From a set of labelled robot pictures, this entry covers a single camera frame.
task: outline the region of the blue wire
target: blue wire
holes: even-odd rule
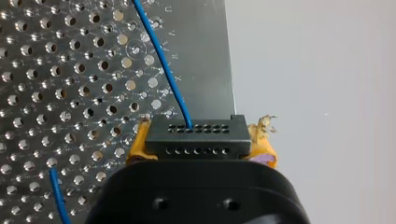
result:
[[[168,62],[166,61],[165,54],[163,53],[163,49],[161,48],[160,41],[158,40],[157,36],[155,35],[154,31],[151,28],[149,23],[149,19],[146,16],[145,9],[143,9],[142,5],[140,4],[139,0],[133,0],[134,7],[136,8],[137,14],[139,14],[140,19],[143,22],[143,25],[148,32],[149,38],[151,39],[152,45],[154,46],[155,50],[157,51],[158,57],[160,58],[161,65],[163,66],[163,71],[165,72],[166,79],[169,82],[169,86],[172,89],[172,92],[175,95],[178,105],[180,106],[181,113],[183,114],[184,120],[186,121],[187,128],[192,128],[192,121],[189,114],[189,110],[186,107],[186,104],[181,97],[180,91],[177,88],[177,84],[175,79],[172,75],[172,71],[169,68]]]
[[[66,208],[64,207],[64,196],[58,184],[58,174],[55,168],[49,169],[49,181],[52,185],[53,196],[55,198],[56,208],[58,209],[59,216],[63,224],[71,224],[67,216]]]

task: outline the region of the screw hole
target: screw hole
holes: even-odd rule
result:
[[[154,209],[163,210],[169,207],[169,202],[165,198],[156,198],[152,206]]]
[[[223,206],[225,209],[230,210],[230,211],[237,211],[241,208],[241,204],[234,201],[233,199],[224,200]]]

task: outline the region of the white background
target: white background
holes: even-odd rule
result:
[[[312,223],[396,223],[396,1],[225,0],[238,114]]]

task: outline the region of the perforated metal sheet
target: perforated metal sheet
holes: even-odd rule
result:
[[[202,46],[181,41],[191,39],[192,31],[197,34],[191,42],[199,40],[217,23],[225,27],[222,1],[142,2],[192,116],[228,118],[234,111],[226,29],[218,28],[208,36],[217,36],[215,41]],[[202,16],[191,15],[195,10]],[[207,15],[221,20],[207,21]],[[206,28],[193,27],[202,23]],[[209,53],[213,47],[218,51]],[[198,52],[186,59],[191,49]],[[223,58],[214,62],[219,55]],[[4,223],[59,223],[48,179],[52,166],[61,173],[72,222],[83,222],[95,192],[124,164],[138,120],[156,114],[179,117],[129,0],[1,1],[0,75]],[[197,92],[205,92],[206,99],[196,100]],[[218,100],[220,109],[213,113]]]

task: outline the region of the gray background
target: gray background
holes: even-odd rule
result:
[[[238,114],[312,223],[396,223],[396,1],[226,0]]]

